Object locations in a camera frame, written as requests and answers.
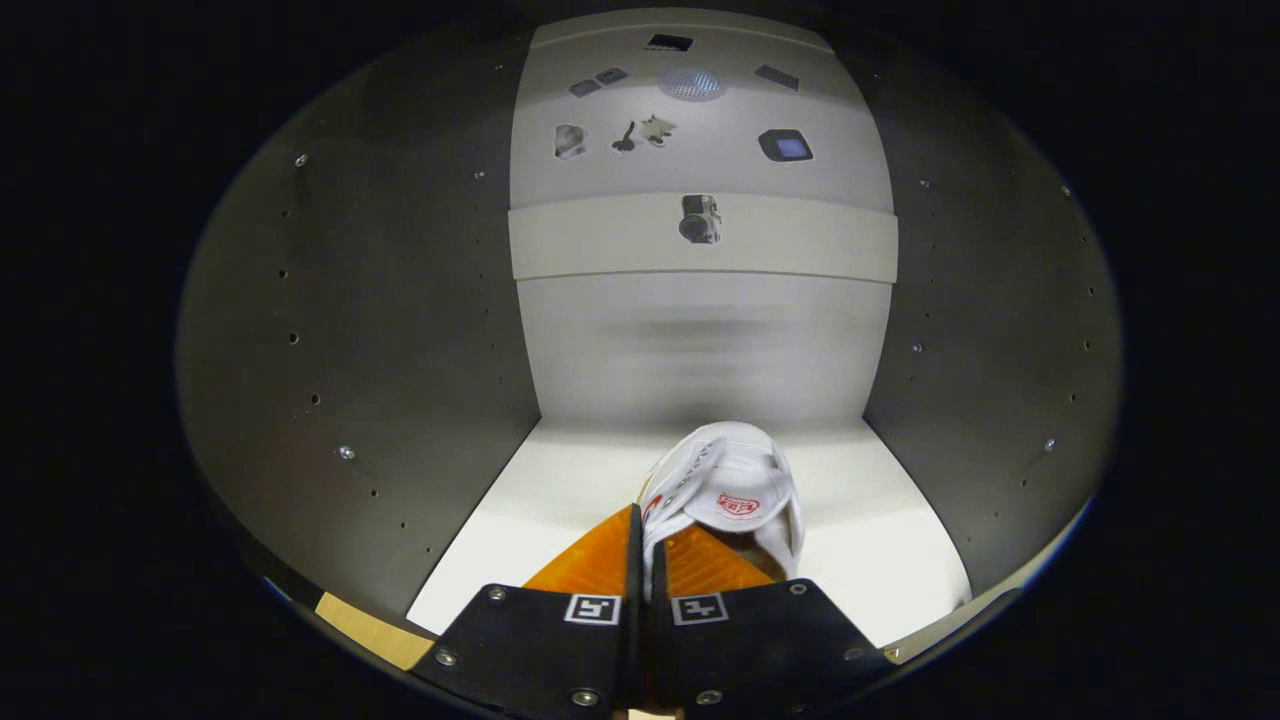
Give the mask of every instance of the camera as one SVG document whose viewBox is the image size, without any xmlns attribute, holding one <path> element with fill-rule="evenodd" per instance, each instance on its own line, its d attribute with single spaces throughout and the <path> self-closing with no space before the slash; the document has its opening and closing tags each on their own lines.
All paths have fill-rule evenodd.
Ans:
<svg viewBox="0 0 1280 720">
<path fill-rule="evenodd" d="M 716 199 L 710 195 L 686 195 L 681 200 L 685 217 L 680 220 L 680 234 L 689 242 L 714 245 L 719 242 L 721 217 Z"/>
</svg>

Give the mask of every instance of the metal wall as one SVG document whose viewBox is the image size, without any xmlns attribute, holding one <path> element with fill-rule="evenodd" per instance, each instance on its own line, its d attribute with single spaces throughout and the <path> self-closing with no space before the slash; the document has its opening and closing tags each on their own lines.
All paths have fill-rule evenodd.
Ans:
<svg viewBox="0 0 1280 720">
<path fill-rule="evenodd" d="M 1053 165 L 986 100 L 896 41 L 820 29 L 876 118 L 899 217 L 865 418 L 979 594 L 1070 523 L 1110 462 L 1123 347 L 1106 256 Z"/>
<path fill-rule="evenodd" d="M 197 250 L 177 343 L 218 496 L 401 626 L 539 416 L 507 238 L 531 28 L 484 20 L 353 73 L 253 156 Z"/>
</svg>

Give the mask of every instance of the white cloth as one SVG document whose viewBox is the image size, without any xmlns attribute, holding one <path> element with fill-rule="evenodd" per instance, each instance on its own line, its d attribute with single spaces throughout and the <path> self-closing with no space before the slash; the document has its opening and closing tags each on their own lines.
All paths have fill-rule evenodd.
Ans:
<svg viewBox="0 0 1280 720">
<path fill-rule="evenodd" d="M 791 468 L 764 430 L 748 423 L 703 425 L 654 465 L 640 496 L 644 593 L 653 598 L 653 553 L 694 523 L 755 542 L 795 578 L 804 525 Z"/>
</svg>

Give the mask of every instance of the black device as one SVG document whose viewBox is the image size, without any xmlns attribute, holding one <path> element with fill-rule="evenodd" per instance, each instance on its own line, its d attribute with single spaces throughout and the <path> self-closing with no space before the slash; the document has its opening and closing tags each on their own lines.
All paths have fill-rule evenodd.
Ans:
<svg viewBox="0 0 1280 720">
<path fill-rule="evenodd" d="M 774 163 L 813 160 L 813 150 L 797 129 L 765 131 L 760 135 L 760 150 Z"/>
<path fill-rule="evenodd" d="M 716 199 L 710 195 L 686 195 L 681 199 L 685 217 L 680 220 L 680 234 L 689 242 L 714 245 L 719 242 L 719 222 Z"/>
</svg>

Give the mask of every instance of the white object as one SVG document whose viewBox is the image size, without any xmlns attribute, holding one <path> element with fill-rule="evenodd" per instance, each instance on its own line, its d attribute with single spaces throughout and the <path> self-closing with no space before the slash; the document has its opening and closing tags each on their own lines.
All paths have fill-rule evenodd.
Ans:
<svg viewBox="0 0 1280 720">
<path fill-rule="evenodd" d="M 755 425 L 712 423 L 686 436 L 654 465 L 640 507 L 646 601 L 655 546 L 695 523 L 750 533 L 787 579 L 796 577 L 804 546 L 800 500 L 782 450 Z"/>
<path fill-rule="evenodd" d="M 635 501 L 654 457 L 687 429 L 539 421 L 426 579 L 410 621 L 443 633 L 486 584 L 522 585 Z M 799 577 L 872 643 L 883 647 L 970 600 L 946 529 L 864 421 L 769 433 L 804 502 Z"/>
</svg>

